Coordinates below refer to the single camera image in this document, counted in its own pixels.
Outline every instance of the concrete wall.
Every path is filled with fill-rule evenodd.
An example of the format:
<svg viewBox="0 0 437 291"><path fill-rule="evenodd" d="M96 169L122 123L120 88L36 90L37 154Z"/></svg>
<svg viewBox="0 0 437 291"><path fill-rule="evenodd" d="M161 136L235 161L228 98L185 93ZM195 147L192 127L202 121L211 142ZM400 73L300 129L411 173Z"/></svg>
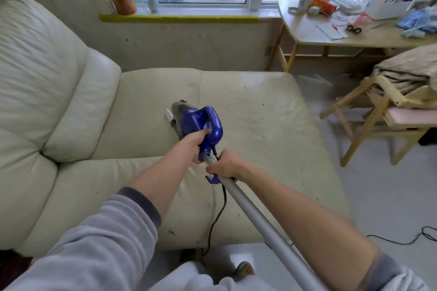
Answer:
<svg viewBox="0 0 437 291"><path fill-rule="evenodd" d="M154 67L263 70L265 47L274 41L278 28L278 20L257 24L102 23L97 16L110 12L106 0L36 1L123 71Z"/></svg>

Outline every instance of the left hand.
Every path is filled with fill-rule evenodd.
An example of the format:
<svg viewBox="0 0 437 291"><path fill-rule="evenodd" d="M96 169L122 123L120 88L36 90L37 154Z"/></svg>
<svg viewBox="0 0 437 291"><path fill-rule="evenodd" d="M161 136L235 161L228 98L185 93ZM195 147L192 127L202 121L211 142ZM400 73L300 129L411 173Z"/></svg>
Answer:
<svg viewBox="0 0 437 291"><path fill-rule="evenodd" d="M203 139L207 134L211 131L210 129L203 129L201 131L197 131L195 133L191 133L186 135L180 142L187 146L188 150L192 154L192 159L194 163L202 163L199 161L199 145L203 142Z"/></svg>

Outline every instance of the right hand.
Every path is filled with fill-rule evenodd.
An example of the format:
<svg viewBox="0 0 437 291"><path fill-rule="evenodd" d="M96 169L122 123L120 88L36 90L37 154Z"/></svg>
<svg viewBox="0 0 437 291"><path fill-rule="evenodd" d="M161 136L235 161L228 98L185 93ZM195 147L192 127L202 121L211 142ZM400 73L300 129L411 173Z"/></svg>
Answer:
<svg viewBox="0 0 437 291"><path fill-rule="evenodd" d="M248 166L249 163L237 153L224 149L218 157L218 161L206 167L206 172L219 176L235 177L244 182L243 175L248 170Z"/></svg>

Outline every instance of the window sill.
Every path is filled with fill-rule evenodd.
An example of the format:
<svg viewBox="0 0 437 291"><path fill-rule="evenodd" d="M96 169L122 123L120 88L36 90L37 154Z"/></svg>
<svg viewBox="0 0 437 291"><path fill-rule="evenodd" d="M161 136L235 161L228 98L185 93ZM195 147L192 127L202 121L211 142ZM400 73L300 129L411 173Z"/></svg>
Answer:
<svg viewBox="0 0 437 291"><path fill-rule="evenodd" d="M139 8L134 15L100 14L102 22L112 23L257 23L281 18L277 6L251 12L247 8L161 7L157 13Z"/></svg>

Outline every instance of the gray floor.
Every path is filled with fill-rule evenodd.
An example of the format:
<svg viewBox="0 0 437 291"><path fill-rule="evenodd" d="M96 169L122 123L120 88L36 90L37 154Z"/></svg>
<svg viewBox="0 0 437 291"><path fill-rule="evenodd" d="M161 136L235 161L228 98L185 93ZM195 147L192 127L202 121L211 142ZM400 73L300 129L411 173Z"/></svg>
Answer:
<svg viewBox="0 0 437 291"><path fill-rule="evenodd" d="M314 80L313 75L296 77L337 167L357 227L365 234L377 234L398 242L412 240L423 226L437 227L437 146L417 146L393 167L389 162L389 143L385 139L368 139L347 167L341 168L339 157L346 151L349 139L335 115L323 121L318 115L336 96L349 92L357 83L346 76L324 75L323 78L331 84ZM382 250L412 268L432 289L437 289L437 243L424 237L409 246L373 240ZM299 290L263 243L223 246L212 254L221 257L222 265L251 262L256 274L278 291ZM138 290L146 290L177 263L177 252L157 252Z"/></svg>

